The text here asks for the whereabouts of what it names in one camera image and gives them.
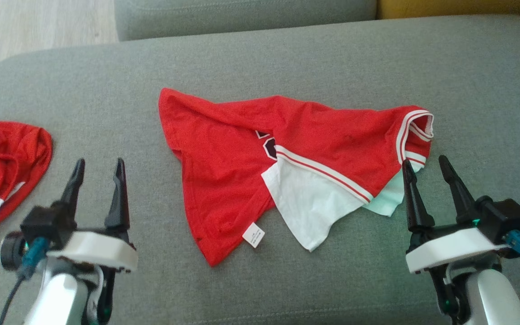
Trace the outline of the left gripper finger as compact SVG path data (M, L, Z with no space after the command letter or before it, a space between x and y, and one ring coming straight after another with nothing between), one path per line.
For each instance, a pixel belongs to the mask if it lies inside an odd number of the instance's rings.
M66 183L66 187L64 187L63 194L60 198L60 203L64 206L67 214L70 217L75 216L77 204L78 204L78 195L80 191L80 187L84 181L84 172L85 172L85 160L81 158L77 161L70 178Z
M130 228L129 204L125 163L122 158L117 160L113 173L114 191L109 212L105 217L105 227L110 230L128 231Z

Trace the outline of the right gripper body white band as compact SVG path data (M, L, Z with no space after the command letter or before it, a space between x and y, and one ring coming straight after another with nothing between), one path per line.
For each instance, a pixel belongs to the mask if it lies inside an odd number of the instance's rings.
M475 227L442 230L435 239L411 235L408 270L430 276L438 311L452 325L509 325L511 283L501 270L509 246L491 242Z

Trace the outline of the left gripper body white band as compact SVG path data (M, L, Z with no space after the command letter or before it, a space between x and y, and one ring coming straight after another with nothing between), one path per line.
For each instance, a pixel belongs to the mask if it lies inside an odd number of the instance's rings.
M76 231L66 246L47 253L52 314L66 324L107 324L117 273L138 269L138 251L121 238Z

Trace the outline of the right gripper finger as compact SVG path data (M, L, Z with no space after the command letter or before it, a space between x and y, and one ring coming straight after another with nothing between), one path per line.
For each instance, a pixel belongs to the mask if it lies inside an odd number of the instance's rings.
M417 177L410 160L402 164L404 202L406 202L407 228L416 233L435 226L434 218L428 214L417 187Z
M457 174L447 156L439 156L439 165L442 177L450 187L450 193L456 211L456 223L468 224L473 223L474 220L479 220L480 215L475 207L475 199L464 184L464 181L462 181Z

